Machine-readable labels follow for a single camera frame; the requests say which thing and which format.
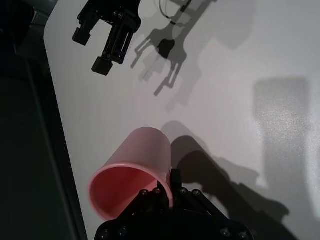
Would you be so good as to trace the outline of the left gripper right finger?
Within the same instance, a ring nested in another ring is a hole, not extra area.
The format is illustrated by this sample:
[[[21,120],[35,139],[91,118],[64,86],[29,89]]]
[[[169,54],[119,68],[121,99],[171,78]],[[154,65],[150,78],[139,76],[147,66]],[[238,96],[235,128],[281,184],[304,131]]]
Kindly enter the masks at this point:
[[[227,217],[199,190],[189,191],[182,187],[181,171],[173,168],[170,173],[170,187],[173,195],[173,207],[212,216],[218,221],[226,221]]]

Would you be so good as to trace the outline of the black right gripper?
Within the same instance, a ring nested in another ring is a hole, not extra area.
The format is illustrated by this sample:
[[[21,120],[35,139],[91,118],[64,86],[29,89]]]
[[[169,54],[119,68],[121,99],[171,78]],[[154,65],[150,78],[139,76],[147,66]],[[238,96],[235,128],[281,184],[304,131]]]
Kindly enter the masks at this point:
[[[123,64],[134,32],[141,26],[139,16],[140,0],[89,0],[77,19],[72,40],[85,46],[91,37],[91,30],[99,20],[112,26],[102,55],[94,62],[91,70],[107,76],[114,63]]]

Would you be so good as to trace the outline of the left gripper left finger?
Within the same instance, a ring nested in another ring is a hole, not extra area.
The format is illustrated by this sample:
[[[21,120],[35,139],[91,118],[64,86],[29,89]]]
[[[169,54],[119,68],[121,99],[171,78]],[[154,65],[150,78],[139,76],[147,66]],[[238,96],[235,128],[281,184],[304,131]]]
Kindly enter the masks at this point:
[[[141,189],[136,197],[119,215],[119,220],[142,220],[162,215],[169,215],[173,208],[169,206],[169,198],[164,186],[157,181],[152,190]]]

